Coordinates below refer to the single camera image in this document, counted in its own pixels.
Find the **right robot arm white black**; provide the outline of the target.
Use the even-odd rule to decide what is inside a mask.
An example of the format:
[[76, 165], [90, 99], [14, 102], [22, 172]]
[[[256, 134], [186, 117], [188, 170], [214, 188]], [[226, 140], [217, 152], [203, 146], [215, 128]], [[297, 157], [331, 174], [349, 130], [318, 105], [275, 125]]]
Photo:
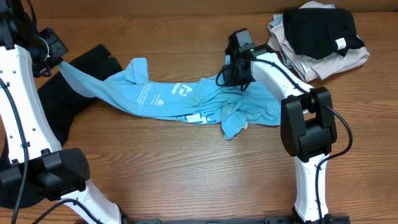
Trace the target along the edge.
[[295, 162], [297, 196], [292, 223], [333, 223], [325, 200], [326, 159], [336, 142], [330, 92], [297, 78], [267, 45], [256, 45], [247, 29], [228, 38], [230, 64], [220, 74], [225, 86], [262, 83], [281, 105], [280, 136]]

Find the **light blue printed t-shirt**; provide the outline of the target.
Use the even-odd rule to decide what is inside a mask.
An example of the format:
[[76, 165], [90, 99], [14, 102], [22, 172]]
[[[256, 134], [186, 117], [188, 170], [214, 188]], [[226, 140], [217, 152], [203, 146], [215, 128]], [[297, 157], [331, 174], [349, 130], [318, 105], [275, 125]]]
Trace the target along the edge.
[[225, 139], [232, 139], [249, 123], [280, 125], [280, 103], [259, 83], [245, 91], [218, 86], [215, 77], [194, 83], [159, 83], [149, 80], [146, 58], [134, 58], [125, 70], [99, 80], [69, 63], [58, 66], [77, 93], [97, 97], [135, 116], [221, 125]]

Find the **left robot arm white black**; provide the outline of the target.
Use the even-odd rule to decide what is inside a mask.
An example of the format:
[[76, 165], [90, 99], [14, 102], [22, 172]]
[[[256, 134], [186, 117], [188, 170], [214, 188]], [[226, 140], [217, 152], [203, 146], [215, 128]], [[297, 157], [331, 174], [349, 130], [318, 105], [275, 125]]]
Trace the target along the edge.
[[52, 29], [38, 30], [34, 11], [1, 2], [1, 118], [10, 164], [1, 171], [1, 206], [17, 215], [47, 199], [88, 223], [127, 223], [92, 183], [83, 151], [63, 149], [45, 117], [34, 80], [51, 76], [67, 51]]

